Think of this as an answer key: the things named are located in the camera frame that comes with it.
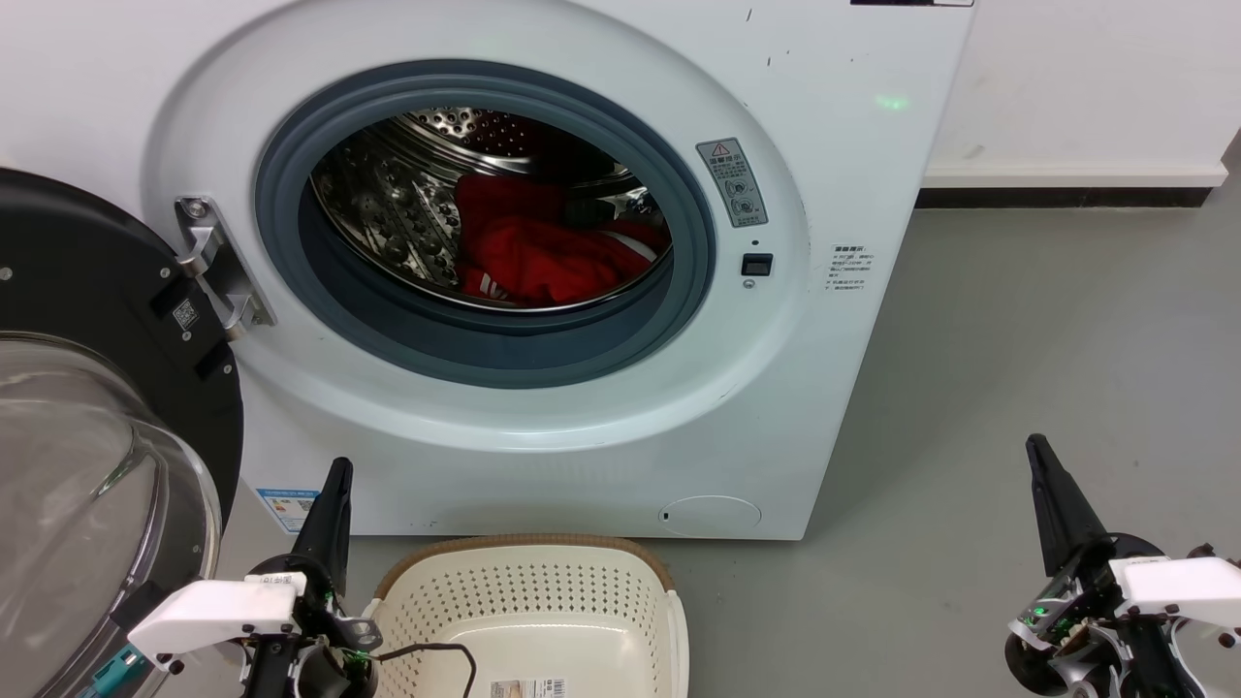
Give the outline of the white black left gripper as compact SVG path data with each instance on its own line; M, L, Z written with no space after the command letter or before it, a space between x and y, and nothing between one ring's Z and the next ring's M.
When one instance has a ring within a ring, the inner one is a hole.
M290 554L240 582L200 580L170 592L129 630L133 650L177 672L182 655L216 645L242 652L244 697L374 697L383 642L377 623L347 616L354 465L336 457Z

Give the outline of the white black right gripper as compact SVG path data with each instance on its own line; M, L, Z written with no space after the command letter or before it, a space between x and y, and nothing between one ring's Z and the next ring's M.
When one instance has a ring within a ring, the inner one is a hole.
M1204 697L1181 632L1200 623L1239 647L1240 573L1201 545L1174 559L1138 537L1104 534L1045 433L1028 463L1046 587L1009 623L1006 669L1045 697Z

